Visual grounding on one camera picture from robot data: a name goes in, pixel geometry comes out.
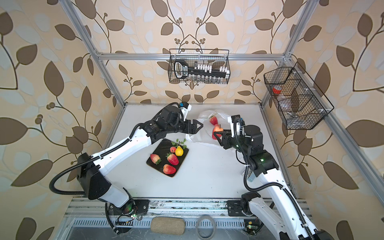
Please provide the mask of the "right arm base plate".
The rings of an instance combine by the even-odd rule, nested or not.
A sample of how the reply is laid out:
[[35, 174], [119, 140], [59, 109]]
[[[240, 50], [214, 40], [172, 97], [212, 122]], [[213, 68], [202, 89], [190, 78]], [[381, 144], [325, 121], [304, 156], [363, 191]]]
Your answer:
[[254, 217], [255, 215], [243, 210], [240, 200], [228, 200], [226, 203], [228, 216], [230, 217]]

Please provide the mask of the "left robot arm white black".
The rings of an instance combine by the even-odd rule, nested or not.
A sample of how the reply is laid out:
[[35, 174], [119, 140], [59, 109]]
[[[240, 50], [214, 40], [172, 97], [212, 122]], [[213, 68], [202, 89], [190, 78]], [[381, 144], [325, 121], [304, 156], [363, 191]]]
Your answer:
[[[125, 189], [114, 186], [107, 174], [122, 161], [136, 152], [156, 143], [167, 134], [197, 134], [203, 128], [198, 120], [188, 120], [192, 106], [186, 102], [170, 103], [155, 116], [144, 123], [134, 126], [130, 135], [115, 145], [91, 156], [80, 155], [77, 164], [57, 174], [50, 182], [51, 192], [58, 195], [82, 195], [90, 200], [99, 200], [105, 204], [105, 215], [110, 227], [118, 234], [119, 230], [112, 223], [108, 209], [117, 208], [121, 215], [135, 215], [138, 212], [135, 201]], [[82, 191], [64, 191], [56, 188], [55, 183], [69, 172], [77, 174]]]

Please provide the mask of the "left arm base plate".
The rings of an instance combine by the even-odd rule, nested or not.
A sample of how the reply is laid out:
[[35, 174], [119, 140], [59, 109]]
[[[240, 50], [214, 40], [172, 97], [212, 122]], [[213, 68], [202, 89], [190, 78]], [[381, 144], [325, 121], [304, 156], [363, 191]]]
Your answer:
[[146, 215], [149, 210], [150, 200], [147, 199], [130, 199], [122, 207], [118, 208], [113, 204], [107, 206], [109, 215], [120, 216], [120, 215]]

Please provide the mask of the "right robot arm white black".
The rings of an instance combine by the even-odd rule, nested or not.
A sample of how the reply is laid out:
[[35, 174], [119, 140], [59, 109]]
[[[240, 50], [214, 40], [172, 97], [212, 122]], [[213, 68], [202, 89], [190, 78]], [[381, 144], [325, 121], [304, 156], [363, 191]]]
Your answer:
[[264, 149], [259, 127], [246, 125], [239, 115], [228, 117], [229, 130], [214, 131], [224, 149], [233, 148], [243, 155], [241, 208], [246, 216], [256, 216], [277, 240], [330, 240], [304, 213], [285, 182], [274, 157]]

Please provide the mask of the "green leafy fake sprig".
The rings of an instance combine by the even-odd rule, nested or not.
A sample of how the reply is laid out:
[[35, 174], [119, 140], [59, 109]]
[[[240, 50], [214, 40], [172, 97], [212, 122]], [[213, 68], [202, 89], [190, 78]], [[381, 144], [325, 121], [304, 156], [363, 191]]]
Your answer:
[[184, 150], [187, 148], [186, 141], [187, 141], [186, 139], [183, 139], [183, 140], [177, 139], [175, 142], [172, 141], [172, 146], [175, 148], [181, 147]]

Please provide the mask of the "large red fake strawberry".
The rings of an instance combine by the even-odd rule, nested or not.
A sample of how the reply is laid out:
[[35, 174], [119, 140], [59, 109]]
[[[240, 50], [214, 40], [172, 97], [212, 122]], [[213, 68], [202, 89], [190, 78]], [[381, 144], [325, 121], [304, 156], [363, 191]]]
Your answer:
[[179, 164], [178, 157], [174, 153], [167, 154], [167, 161], [173, 166], [177, 166]]

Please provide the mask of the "yellow fake lemon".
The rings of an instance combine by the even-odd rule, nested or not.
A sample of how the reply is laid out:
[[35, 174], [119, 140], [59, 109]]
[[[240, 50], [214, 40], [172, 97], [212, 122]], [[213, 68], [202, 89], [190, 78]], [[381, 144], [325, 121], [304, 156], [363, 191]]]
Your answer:
[[175, 155], [181, 157], [184, 154], [184, 149], [181, 146], [178, 146], [175, 150]]

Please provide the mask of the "red yellow fake apple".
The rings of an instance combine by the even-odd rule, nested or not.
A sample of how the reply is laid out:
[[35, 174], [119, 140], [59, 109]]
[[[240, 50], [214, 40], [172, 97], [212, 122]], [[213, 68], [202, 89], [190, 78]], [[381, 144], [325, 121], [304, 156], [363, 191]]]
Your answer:
[[164, 165], [163, 166], [163, 173], [166, 174], [166, 175], [173, 175], [176, 173], [176, 168], [174, 168], [173, 166], [171, 165]]

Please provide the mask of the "white plastic bag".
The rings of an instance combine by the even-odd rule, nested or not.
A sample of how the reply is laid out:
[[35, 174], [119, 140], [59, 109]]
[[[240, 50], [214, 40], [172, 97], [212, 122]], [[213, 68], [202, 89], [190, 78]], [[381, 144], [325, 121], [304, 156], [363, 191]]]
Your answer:
[[210, 117], [212, 116], [217, 117], [218, 124], [224, 130], [231, 129], [230, 124], [228, 123], [228, 117], [230, 117], [230, 115], [219, 110], [206, 110], [201, 112], [197, 119], [197, 121], [204, 125], [203, 128], [200, 129], [197, 134], [186, 134], [186, 140], [188, 142], [197, 143], [204, 146], [221, 148], [221, 146], [217, 145], [215, 140], [212, 139], [212, 131], [214, 128], [214, 126], [210, 123]]

